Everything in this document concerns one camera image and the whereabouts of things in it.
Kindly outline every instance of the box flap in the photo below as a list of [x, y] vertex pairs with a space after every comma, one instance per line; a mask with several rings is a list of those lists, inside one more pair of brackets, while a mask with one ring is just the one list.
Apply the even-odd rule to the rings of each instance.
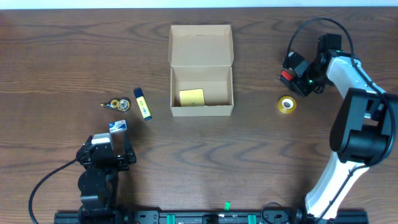
[[171, 26], [169, 63], [179, 66], [232, 66], [231, 25]]

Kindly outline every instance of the blue and white eraser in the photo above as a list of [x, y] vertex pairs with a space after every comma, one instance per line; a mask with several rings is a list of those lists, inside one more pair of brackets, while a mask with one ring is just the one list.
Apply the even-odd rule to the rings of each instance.
[[109, 124], [109, 132], [111, 134], [127, 130], [126, 120], [115, 121]]

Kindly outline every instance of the wooden table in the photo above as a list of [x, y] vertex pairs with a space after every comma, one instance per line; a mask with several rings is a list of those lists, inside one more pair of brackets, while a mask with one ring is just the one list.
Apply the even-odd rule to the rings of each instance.
[[[374, 81], [398, 93], [397, 8], [121, 9], [0, 12], [0, 222], [29, 223], [29, 195], [50, 171], [75, 157], [91, 134], [126, 119], [138, 162], [119, 174], [119, 201], [163, 210], [260, 209], [297, 205], [316, 184], [331, 150], [329, 132], [342, 99], [336, 88], [299, 98], [280, 81], [296, 28], [330, 17], [351, 33]], [[230, 117], [174, 118], [167, 61], [172, 24], [231, 24], [235, 107]], [[312, 61], [317, 39], [342, 34], [316, 22], [294, 50]], [[348, 44], [344, 39], [344, 49]], [[132, 102], [103, 109], [142, 87], [153, 120]], [[276, 106], [283, 95], [293, 114]], [[116, 136], [116, 147], [121, 147]], [[372, 223], [398, 220], [398, 151], [362, 176], [341, 207], [365, 208]], [[41, 223], [81, 205], [79, 164], [49, 178], [34, 199]]]

